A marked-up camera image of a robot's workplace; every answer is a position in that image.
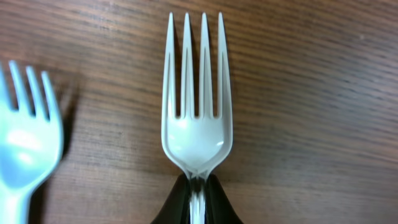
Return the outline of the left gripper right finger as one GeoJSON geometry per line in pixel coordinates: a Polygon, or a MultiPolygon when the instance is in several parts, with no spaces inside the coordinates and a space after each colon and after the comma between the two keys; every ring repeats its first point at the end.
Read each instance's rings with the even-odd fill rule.
{"type": "Polygon", "coordinates": [[[206,181],[205,198],[206,224],[243,224],[214,174],[210,174],[206,181]]]}

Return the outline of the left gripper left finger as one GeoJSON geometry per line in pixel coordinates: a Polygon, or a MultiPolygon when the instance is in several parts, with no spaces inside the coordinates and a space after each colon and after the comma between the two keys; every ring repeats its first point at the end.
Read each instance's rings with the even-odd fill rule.
{"type": "Polygon", "coordinates": [[[160,212],[151,224],[187,224],[189,213],[190,183],[185,174],[178,176],[160,212]]]}

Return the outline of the white fork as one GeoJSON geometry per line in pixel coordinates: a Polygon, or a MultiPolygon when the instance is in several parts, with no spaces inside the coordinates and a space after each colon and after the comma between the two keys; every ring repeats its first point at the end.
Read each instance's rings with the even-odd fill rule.
{"type": "Polygon", "coordinates": [[[16,61],[9,61],[18,107],[1,77],[1,223],[27,223],[30,199],[55,170],[63,152],[63,123],[49,75],[26,68],[28,98],[16,61]]]}
{"type": "Polygon", "coordinates": [[[191,223],[213,223],[209,189],[211,172],[233,145],[233,104],[228,48],[222,13],[218,14],[218,111],[213,111],[210,38],[206,14],[201,18],[198,93],[194,92],[190,16],[183,29],[180,109],[176,109],[174,15],[169,15],[162,90],[162,147],[167,157],[200,184],[188,195],[191,223]]]}

